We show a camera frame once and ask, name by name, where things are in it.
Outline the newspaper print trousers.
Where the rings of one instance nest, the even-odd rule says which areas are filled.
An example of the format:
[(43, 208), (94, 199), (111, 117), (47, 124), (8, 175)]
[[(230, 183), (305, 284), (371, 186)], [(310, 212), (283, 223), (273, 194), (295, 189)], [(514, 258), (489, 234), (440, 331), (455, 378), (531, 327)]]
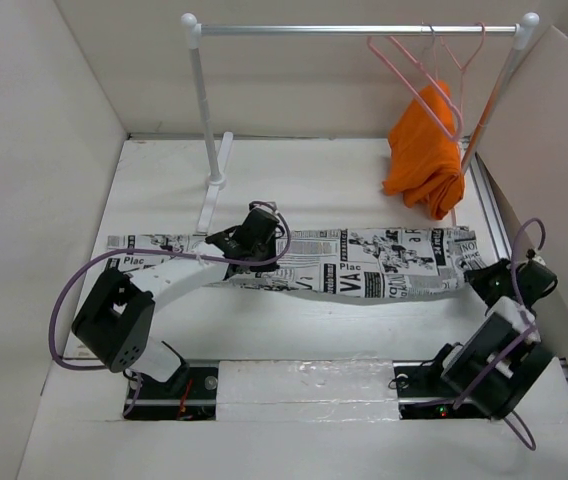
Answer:
[(203, 286), (414, 300), (459, 290), (465, 272), (485, 266), (475, 233), (463, 227), (278, 232), (258, 253), (276, 267), (254, 271), (220, 262), (230, 236), (110, 236), (106, 266), (151, 293), (157, 308)]

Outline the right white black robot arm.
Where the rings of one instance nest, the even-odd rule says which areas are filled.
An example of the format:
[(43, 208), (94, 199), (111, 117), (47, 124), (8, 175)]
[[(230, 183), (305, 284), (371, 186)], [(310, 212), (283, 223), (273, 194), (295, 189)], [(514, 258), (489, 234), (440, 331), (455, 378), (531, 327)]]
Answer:
[(451, 360), (426, 369), (426, 381), (437, 393), (453, 390), (456, 405), (470, 401), (483, 415), (503, 419), (553, 358), (533, 305), (555, 290), (558, 278), (530, 251), (523, 262), (502, 259), (465, 272), (464, 279), (487, 306), (486, 318)]

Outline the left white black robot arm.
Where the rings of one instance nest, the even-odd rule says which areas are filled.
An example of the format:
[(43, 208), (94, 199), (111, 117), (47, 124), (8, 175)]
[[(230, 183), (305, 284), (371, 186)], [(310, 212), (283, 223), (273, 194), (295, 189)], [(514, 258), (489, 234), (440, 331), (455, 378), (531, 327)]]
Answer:
[(272, 272), (290, 247), (290, 228), (272, 204), (253, 202), (242, 224), (193, 248), (158, 250), (168, 259), (130, 273), (103, 271), (73, 324), (73, 334), (112, 373), (129, 371), (165, 396), (180, 394), (189, 374), (174, 349), (150, 337), (154, 314), (203, 286), (250, 271)]

